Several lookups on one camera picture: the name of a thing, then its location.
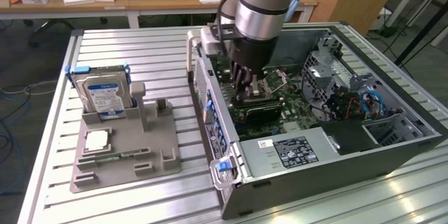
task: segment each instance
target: power supply label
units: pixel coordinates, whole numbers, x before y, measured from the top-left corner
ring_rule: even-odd
[[[294,168],[319,161],[304,136],[274,142],[274,147],[286,168]]]

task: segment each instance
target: floor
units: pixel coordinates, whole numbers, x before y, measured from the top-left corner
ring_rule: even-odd
[[[412,0],[403,15],[407,14],[410,9],[422,0]],[[387,7],[394,10],[400,0],[390,0]],[[427,20],[438,11],[436,6],[430,6],[423,13],[416,25],[406,30],[407,36],[400,36],[394,43],[392,50],[396,54],[400,54],[415,38],[419,30],[424,27]],[[143,22],[144,26],[179,26],[184,24],[184,17],[182,16],[154,16],[146,18]],[[210,21],[210,15],[195,16],[194,24],[203,24]],[[35,20],[35,26],[43,24],[44,20]],[[83,29],[115,29],[127,28],[128,22],[126,18],[115,17],[108,18],[108,24],[100,24],[98,18],[74,19],[71,23],[78,28]],[[422,45],[438,35],[442,29],[448,24],[448,15],[444,16],[430,35],[422,41]],[[40,38],[43,42],[40,47],[31,49],[24,42],[28,34],[32,32],[34,27],[26,27],[20,20],[16,20],[11,27],[2,30],[0,23],[0,87],[19,84],[32,84],[42,81],[54,80],[58,78],[62,62],[66,53],[66,47],[71,32],[66,27],[58,26],[52,28]],[[370,36],[379,38],[379,34],[370,32]],[[372,44],[383,51],[387,48],[384,43],[391,44],[395,40],[395,36],[390,38],[370,39]],[[444,80],[448,79],[448,48],[435,48],[427,46],[414,60],[407,64],[407,68],[420,85],[428,90],[428,92],[440,100],[444,105],[448,105],[448,85]],[[386,53],[391,59],[394,55],[391,51]],[[38,86],[34,92],[44,92],[54,89],[54,84]],[[26,94],[12,95],[11,98],[26,99]],[[0,196],[0,223],[16,223],[20,213],[22,201],[27,188],[27,181],[32,171],[34,159],[38,153],[40,136],[43,134],[44,125],[47,121],[47,114],[50,110],[50,104],[52,100],[52,94],[34,95],[31,96],[30,103],[31,108],[27,115],[10,127],[14,134],[14,138],[22,147],[22,153],[24,157],[26,170],[23,172],[24,179],[19,180],[14,188],[7,190],[7,194]],[[7,115],[18,106],[20,102],[7,101],[0,97],[0,115]],[[7,155],[8,148],[0,148],[0,160]],[[22,174],[22,165],[18,154],[14,152],[11,157],[0,164],[0,192],[15,183],[18,180],[18,174]]]

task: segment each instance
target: metal slats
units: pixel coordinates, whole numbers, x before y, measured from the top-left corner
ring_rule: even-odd
[[[442,123],[446,109],[346,26],[342,29],[368,57],[399,82]],[[447,223],[448,143],[416,156],[388,176],[350,185],[307,199],[258,212],[242,219],[220,219],[218,195],[195,119],[186,76],[186,39],[191,28],[148,28],[86,31],[78,65],[104,66],[127,62],[132,80],[147,85],[146,103],[167,97],[174,105],[183,170],[179,174],[72,194],[68,183],[78,142],[82,103],[74,89],[63,98],[56,153],[47,171],[46,207],[36,223]],[[351,55],[344,60],[364,73],[370,69]]]

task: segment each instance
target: wooden desk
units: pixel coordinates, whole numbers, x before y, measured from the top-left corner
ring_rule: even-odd
[[[299,22],[308,22],[316,5],[316,0],[302,0]],[[64,6],[63,0],[50,0],[47,5],[10,5],[10,0],[0,0],[0,19],[127,16],[130,27],[139,28],[140,15],[204,14],[216,13],[216,9],[218,4],[202,4],[199,0],[116,0],[75,6]]]

